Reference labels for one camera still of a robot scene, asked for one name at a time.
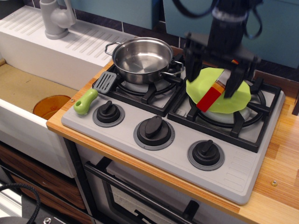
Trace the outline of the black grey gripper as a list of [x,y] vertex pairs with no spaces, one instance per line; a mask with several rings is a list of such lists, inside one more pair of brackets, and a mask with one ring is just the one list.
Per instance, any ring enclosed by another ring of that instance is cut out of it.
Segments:
[[248,18],[228,21],[213,18],[208,35],[186,33],[184,48],[186,77],[193,82],[199,75],[203,61],[214,63],[231,71],[226,83],[224,98],[231,98],[249,69],[254,69],[261,58],[242,45],[244,36],[250,37],[246,25]]

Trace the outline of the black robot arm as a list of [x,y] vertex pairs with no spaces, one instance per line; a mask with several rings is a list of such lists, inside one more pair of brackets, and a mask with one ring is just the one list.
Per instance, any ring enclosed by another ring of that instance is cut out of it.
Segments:
[[231,71],[225,87],[225,98],[230,98],[241,82],[251,76],[261,58],[242,46],[242,38],[257,38],[247,32],[249,13],[253,12],[259,24],[261,18],[256,10],[260,0],[214,0],[209,9],[194,14],[188,9],[181,11],[191,18],[200,18],[212,14],[213,20],[209,36],[187,33],[184,48],[185,69],[188,81],[194,81],[203,68],[203,62],[209,62]]

